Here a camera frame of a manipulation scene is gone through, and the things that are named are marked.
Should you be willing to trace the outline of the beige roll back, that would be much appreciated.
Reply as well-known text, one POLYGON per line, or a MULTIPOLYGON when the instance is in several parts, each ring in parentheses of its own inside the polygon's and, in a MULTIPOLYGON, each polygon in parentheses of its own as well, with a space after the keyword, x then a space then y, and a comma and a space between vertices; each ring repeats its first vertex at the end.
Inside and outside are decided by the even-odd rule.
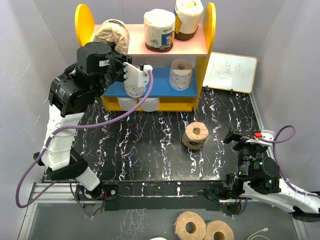
POLYGON ((180 41, 187 41, 194 37, 204 7, 200 0, 176 0, 174 37, 180 41))

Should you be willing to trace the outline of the brown roll front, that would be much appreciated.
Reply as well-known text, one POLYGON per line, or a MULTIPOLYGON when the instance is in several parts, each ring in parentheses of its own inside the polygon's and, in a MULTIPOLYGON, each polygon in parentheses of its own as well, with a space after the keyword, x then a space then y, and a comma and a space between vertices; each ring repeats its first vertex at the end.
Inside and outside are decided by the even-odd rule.
POLYGON ((123 21, 108 19, 92 34, 90 41, 106 43, 114 47, 117 53, 127 55, 130 44, 129 30, 123 21))

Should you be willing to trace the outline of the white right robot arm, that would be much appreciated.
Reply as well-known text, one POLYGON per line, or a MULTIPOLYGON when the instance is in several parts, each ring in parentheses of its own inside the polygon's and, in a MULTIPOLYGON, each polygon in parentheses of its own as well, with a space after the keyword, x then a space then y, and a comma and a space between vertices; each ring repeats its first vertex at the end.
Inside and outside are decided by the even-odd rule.
POLYGON ((320 194, 309 192, 290 183, 281 171, 278 160, 273 157, 262 157, 269 147, 290 140, 296 133, 294 126, 291 134, 280 139, 279 133, 261 128, 253 136, 237 133, 230 127, 223 142, 235 142, 233 150, 238 153, 237 172, 228 174, 223 183, 223 194, 249 198, 277 207, 296 220, 315 223, 320 220, 320 194))

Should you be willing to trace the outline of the patterned white paper roll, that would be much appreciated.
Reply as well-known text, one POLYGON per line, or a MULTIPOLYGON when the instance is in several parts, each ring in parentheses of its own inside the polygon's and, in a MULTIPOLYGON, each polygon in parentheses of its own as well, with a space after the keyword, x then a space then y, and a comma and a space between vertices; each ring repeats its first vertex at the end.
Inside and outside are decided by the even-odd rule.
POLYGON ((189 88, 192 80, 193 65, 184 58, 175 59, 170 66, 169 84, 177 91, 189 88))

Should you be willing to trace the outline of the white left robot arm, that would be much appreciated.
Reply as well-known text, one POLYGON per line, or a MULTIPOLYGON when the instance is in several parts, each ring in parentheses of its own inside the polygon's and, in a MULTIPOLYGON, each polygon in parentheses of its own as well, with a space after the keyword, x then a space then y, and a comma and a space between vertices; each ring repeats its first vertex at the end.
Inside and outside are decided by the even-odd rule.
POLYGON ((87 107, 114 82, 125 80, 124 63, 132 63, 132 57, 106 43, 89 42, 77 50, 76 62, 50 85, 45 152, 38 164, 46 166, 52 181, 77 180, 93 200, 103 195, 104 188, 72 142, 87 107))

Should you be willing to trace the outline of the brown roll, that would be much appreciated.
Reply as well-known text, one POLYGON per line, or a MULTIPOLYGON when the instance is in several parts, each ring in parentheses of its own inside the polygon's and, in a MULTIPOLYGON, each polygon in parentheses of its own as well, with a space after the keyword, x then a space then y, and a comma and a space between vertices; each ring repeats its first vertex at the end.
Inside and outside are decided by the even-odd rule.
POLYGON ((186 128, 182 136, 182 143, 192 150, 199 150, 209 136, 209 131, 203 122, 192 122, 186 128))
POLYGON ((130 44, 129 30, 123 21, 108 19, 92 34, 90 41, 106 43, 114 47, 117 53, 127 55, 130 44))

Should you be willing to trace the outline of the beige roll front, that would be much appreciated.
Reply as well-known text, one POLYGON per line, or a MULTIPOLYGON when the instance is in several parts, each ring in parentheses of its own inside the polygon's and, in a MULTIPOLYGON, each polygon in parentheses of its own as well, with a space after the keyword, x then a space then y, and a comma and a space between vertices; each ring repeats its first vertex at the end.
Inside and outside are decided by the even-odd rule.
POLYGON ((147 11, 143 16, 144 42, 153 52, 169 52, 175 39, 176 16, 164 9, 147 11))

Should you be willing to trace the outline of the beige roll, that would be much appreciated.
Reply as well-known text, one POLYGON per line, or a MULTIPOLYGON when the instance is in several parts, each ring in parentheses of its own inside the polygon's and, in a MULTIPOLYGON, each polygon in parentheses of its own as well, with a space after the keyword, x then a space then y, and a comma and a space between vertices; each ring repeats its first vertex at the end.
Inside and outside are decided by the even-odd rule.
POLYGON ((200 0, 176 0, 174 37, 180 41, 187 41, 194 37, 204 7, 200 0))
POLYGON ((169 52, 175 39, 176 16, 164 9, 147 11, 143 16, 144 42, 153 52, 169 52))

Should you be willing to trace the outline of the brown roll back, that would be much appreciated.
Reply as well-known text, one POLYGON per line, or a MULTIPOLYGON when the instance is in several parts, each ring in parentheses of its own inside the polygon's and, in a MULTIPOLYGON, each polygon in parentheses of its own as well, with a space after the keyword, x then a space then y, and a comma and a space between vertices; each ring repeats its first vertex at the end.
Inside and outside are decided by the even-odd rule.
POLYGON ((209 131, 203 122, 192 122, 186 128, 182 136, 182 143, 192 150, 199 150, 209 136, 209 131))

